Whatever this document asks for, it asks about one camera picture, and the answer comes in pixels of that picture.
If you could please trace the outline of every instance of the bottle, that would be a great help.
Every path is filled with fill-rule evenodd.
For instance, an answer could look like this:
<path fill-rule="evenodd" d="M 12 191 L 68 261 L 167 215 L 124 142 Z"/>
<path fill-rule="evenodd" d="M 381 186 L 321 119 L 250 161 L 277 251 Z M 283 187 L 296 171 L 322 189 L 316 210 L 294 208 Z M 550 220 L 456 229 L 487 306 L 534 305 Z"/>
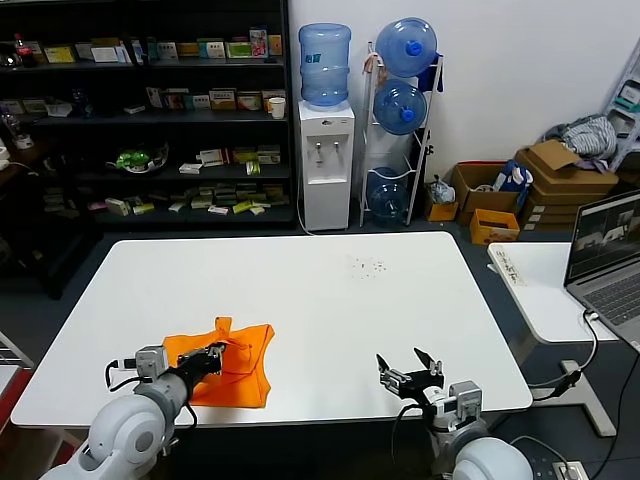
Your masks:
<path fill-rule="evenodd" d="M 20 62 L 22 66 L 31 68 L 36 66 L 36 58 L 33 56 L 33 49 L 27 45 L 25 45 L 22 40 L 22 35 L 16 33 L 14 35 L 16 42 L 16 53 L 18 54 L 18 58 L 20 58 Z"/>
<path fill-rule="evenodd" d="M 71 90 L 76 110 L 82 117 L 91 118 L 93 116 L 93 105 L 89 101 L 89 97 L 82 88 L 74 88 Z"/>
<path fill-rule="evenodd" d="M 398 176 L 392 168 L 374 170 L 367 175 L 367 203 L 374 222 L 387 227 L 401 223 L 409 206 L 407 189 L 397 180 L 390 180 Z"/>
<path fill-rule="evenodd" d="M 24 126 L 20 123 L 15 115 L 11 113 L 2 114 L 2 123 L 11 133 L 11 139 L 18 150 L 26 150 L 33 147 L 31 136 L 25 131 Z"/>
<path fill-rule="evenodd" d="M 376 51 L 384 65 L 398 77 L 420 75 L 436 58 L 438 40 L 433 28 L 419 18 L 404 18 L 382 29 Z"/>
<path fill-rule="evenodd" d="M 335 23 L 313 23 L 298 32 L 302 98 L 321 107 L 347 99 L 351 29 Z"/>
<path fill-rule="evenodd" d="M 392 79 L 376 93 L 373 114 L 387 132 L 407 135 L 422 125 L 427 115 L 427 101 L 417 88 Z"/>

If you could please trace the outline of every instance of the orange cloth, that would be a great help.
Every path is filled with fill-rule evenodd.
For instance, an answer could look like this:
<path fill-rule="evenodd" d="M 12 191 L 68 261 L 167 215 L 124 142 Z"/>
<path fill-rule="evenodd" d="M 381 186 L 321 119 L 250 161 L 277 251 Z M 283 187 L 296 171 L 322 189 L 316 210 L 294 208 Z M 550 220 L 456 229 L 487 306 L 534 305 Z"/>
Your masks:
<path fill-rule="evenodd" d="M 222 375 L 207 375 L 193 390 L 192 405 L 264 408 L 271 385 L 264 374 L 264 354 L 274 331 L 271 325 L 231 331 L 231 318 L 216 318 L 216 329 L 203 335 L 176 335 L 164 339 L 169 365 L 178 355 L 212 343 L 226 343 Z"/>

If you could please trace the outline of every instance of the water jug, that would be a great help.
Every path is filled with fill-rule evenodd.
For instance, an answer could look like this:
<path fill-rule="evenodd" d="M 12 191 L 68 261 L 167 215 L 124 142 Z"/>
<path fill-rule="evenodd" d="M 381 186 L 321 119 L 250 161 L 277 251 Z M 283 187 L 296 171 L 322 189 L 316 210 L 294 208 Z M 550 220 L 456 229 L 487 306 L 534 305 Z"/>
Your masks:
<path fill-rule="evenodd" d="M 387 177 L 382 178 L 374 172 L 367 175 L 367 202 L 374 222 L 383 226 L 401 223 L 409 205 L 407 189 L 398 180 L 389 180 L 398 176 L 392 168 L 378 167 L 374 170 Z"/>
<path fill-rule="evenodd" d="M 384 65 L 398 77 L 415 77 L 436 58 L 438 40 L 433 28 L 419 18 L 390 23 L 378 35 L 376 51 Z"/>
<path fill-rule="evenodd" d="M 422 92 L 402 80 L 385 82 L 373 102 L 376 120 L 394 135 L 412 133 L 427 115 L 427 101 Z"/>
<path fill-rule="evenodd" d="M 321 107 L 347 99 L 351 30 L 335 23 L 312 23 L 298 32 L 302 98 Z"/>

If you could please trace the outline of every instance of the orange box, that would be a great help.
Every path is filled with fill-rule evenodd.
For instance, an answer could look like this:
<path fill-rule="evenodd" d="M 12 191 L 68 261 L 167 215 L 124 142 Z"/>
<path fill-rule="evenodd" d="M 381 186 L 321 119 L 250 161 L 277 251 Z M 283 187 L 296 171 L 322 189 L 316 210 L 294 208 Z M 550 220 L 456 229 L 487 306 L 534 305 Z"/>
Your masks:
<path fill-rule="evenodd" d="M 520 235 L 520 227 L 513 213 L 482 210 L 473 212 L 471 219 L 471 242 L 489 245 L 492 242 L 515 242 Z"/>
<path fill-rule="evenodd" d="M 458 202 L 454 202 L 454 203 L 427 202 L 427 220 L 429 220 L 430 222 L 450 222 L 456 218 L 457 212 L 458 212 Z"/>

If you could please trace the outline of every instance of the water dispenser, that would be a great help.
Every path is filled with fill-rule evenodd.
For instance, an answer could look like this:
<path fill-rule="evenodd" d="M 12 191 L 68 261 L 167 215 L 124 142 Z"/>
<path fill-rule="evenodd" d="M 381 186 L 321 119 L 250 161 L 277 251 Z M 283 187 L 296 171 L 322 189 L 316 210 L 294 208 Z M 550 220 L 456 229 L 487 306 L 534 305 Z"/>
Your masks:
<path fill-rule="evenodd" d="M 348 102 L 331 109 L 299 103 L 302 193 L 307 230 L 349 226 L 355 117 Z"/>

